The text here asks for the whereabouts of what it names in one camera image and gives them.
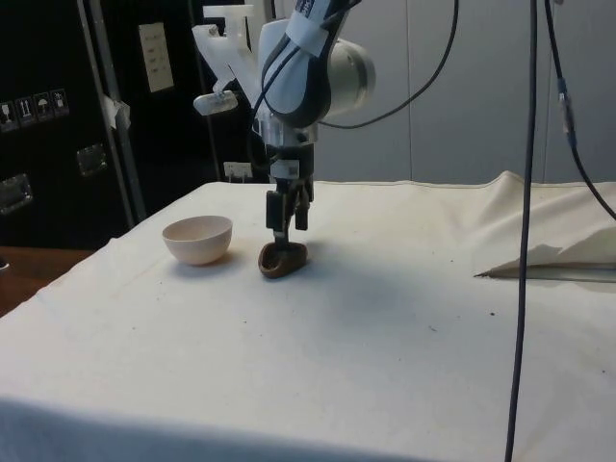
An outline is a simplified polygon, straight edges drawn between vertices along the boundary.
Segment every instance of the cable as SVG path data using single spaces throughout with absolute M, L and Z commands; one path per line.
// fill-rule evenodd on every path
M 428 81 L 425 83 L 425 85 L 423 85 L 423 87 L 421 87 L 419 90 L 413 93 L 413 95 L 410 98 L 408 98 L 406 101 L 404 101 L 402 104 L 398 105 L 391 111 L 388 111 L 387 113 L 383 115 L 379 115 L 378 117 L 371 118 L 370 120 L 367 120 L 365 122 L 355 123 L 353 125 L 339 125 L 337 123 L 329 123 L 329 122 L 319 122 L 319 124 L 324 125 L 326 127 L 338 128 L 341 130 L 355 130 L 357 128 L 363 128 L 368 125 L 372 125 L 373 123 L 376 123 L 384 118 L 394 115 L 395 113 L 406 108 L 409 104 L 411 104 L 417 98 L 422 96 L 422 94 L 424 94 L 425 91 L 428 90 L 432 86 L 432 84 L 436 81 L 436 79 L 439 77 L 439 75 L 441 74 L 441 71 L 443 70 L 443 68 L 445 67 L 445 64 L 448 61 L 449 53 L 451 52 L 451 48 L 453 47 L 453 42 L 455 40 L 455 34 L 457 31 L 457 27 L 458 27 L 459 10 L 460 10 L 460 1 L 453 0 L 453 19 L 451 20 L 451 30 L 449 32 L 449 40 L 447 43 L 447 47 L 445 48 L 445 53 L 443 54 L 443 58 L 441 58 L 439 65 L 436 67 L 436 70 L 434 71 L 432 76 L 428 79 Z
M 550 34 L 550 47 L 552 48 L 552 56 L 554 61 L 554 68 L 556 70 L 556 77 L 558 79 L 558 91 L 560 93 L 559 99 L 561 104 L 563 105 L 564 114 L 565 114 L 565 127 L 567 130 L 567 141 L 569 142 L 569 147 L 571 148 L 571 154 L 574 158 L 574 162 L 576 163 L 577 171 L 581 175 L 584 183 L 590 190 L 590 192 L 595 196 L 597 202 L 601 204 L 603 209 L 614 219 L 616 219 L 616 213 L 614 210 L 607 205 L 607 202 L 603 199 L 603 197 L 595 188 L 592 180 L 586 173 L 586 169 L 581 162 L 581 158 L 578 153 L 578 140 L 576 136 L 576 125 L 574 123 L 573 110 L 571 107 L 571 99 L 569 98 L 569 92 L 567 91 L 567 84 L 565 78 L 562 73 L 562 66 L 560 65 L 560 54 L 558 53 L 558 44 L 556 42 L 556 33 L 554 31 L 554 21 L 552 17 L 552 6 L 550 5 L 550 0 L 545 0 L 546 6 L 546 18 L 548 20 L 548 32 Z
M 528 104 L 528 127 L 526 134 L 526 166 L 524 175 L 524 205 L 522 212 L 522 238 L 520 242 L 520 280 L 518 287 L 518 328 L 516 352 L 513 364 L 511 400 L 509 402 L 509 423 L 505 462 L 511 462 L 516 435 L 518 396 L 522 376 L 522 353 L 526 324 L 526 277 L 528 257 L 528 234 L 530 230 L 530 187 L 532 184 L 532 160 L 534 157 L 535 129 L 537 122 L 537 0 L 530 0 L 530 100 Z
M 337 11 L 337 12 L 333 13 L 332 15 L 330 15 L 329 17 L 327 17 L 324 20 L 324 22 L 321 24 L 321 27 L 323 29 L 329 27 L 333 22 L 335 22 L 338 19 L 340 19 L 344 14 L 346 14 L 352 8 L 354 8 L 357 5 L 359 5 L 361 2 L 362 2 L 362 0 L 351 0 L 350 2 L 348 2 L 348 4 L 345 7 L 343 7 L 339 11 Z M 282 63 L 280 63 L 278 65 L 278 67 L 276 68 L 276 70 L 274 70 L 274 72 L 271 74 L 271 77 L 269 77 L 269 80 L 268 80 L 266 85 L 263 85 L 263 83 L 265 82 L 265 75 L 266 75 L 267 71 L 264 71 L 263 74 L 262 74 L 262 78 L 261 78 L 262 90 L 261 90 L 261 93 L 259 94 L 259 97 L 257 98 L 257 101 L 255 102 L 254 108 L 252 109 L 252 113 L 250 114 L 250 123 L 248 124 L 248 135 L 246 137 L 246 154 L 247 154 L 248 160 L 250 161 L 252 166 L 255 169 L 257 169 L 257 170 L 262 170 L 262 171 L 268 170 L 268 168 L 270 168 L 270 160 L 267 160 L 267 163 L 264 164 L 264 165 L 257 164 L 257 162 L 256 162 L 256 160 L 254 158 L 254 155 L 252 153 L 252 125 L 254 124 L 254 121 L 257 118 L 257 115 L 259 114 L 259 107 L 261 107 L 261 104 L 263 103 L 264 99 L 266 98 L 266 94 L 270 90 L 270 88 L 273 85 L 274 81 L 276 80 L 278 75 L 280 75 L 280 72 L 282 72 L 282 70 L 284 69 L 285 65 L 287 65 L 287 63 L 293 58 L 293 56 L 295 56 L 295 54 L 297 54 L 298 51 L 299 51 L 299 47 L 297 47 L 297 46 L 293 50 L 291 50 L 289 55 L 287 55 L 285 57 L 285 59 L 282 60 Z M 278 54 L 271 61 L 274 62 L 278 58 L 278 56 L 280 56 L 280 54 Z

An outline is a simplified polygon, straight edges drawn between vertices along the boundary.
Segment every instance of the white bowl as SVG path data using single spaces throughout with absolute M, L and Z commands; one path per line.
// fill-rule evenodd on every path
M 233 221 L 225 217 L 193 217 L 163 231 L 169 251 L 188 265 L 207 265 L 224 255 L 231 244 Z

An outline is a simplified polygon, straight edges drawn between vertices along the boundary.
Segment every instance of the wall outlet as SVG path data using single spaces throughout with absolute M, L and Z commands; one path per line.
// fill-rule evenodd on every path
M 224 176 L 230 180 L 252 178 L 252 165 L 250 162 L 225 162 Z

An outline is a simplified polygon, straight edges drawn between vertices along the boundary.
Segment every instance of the wooden surface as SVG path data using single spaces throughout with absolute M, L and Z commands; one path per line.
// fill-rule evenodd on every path
M 10 265 L 0 270 L 0 317 L 92 253 L 90 250 L 0 246 L 0 257 Z

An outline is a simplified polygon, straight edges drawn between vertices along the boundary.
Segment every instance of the wall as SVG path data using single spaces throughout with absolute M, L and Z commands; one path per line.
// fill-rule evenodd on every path
M 295 1 L 279 0 L 279 15 Z M 577 181 L 561 128 L 552 57 L 540 4 L 538 117 L 534 179 Z M 579 151 L 597 180 L 616 180 L 611 142 L 610 52 L 616 4 L 569 0 L 555 6 L 555 27 L 574 97 Z M 365 0 L 349 16 L 343 37 L 374 58 L 377 86 L 360 111 L 332 121 L 377 116 L 420 88 L 441 59 L 453 0 Z M 518 0 L 464 0 L 458 34 L 441 77 L 408 110 L 371 127 L 323 127 L 316 174 L 326 180 L 402 180 L 482 183 L 505 169 L 522 173 L 528 105 L 528 4 Z

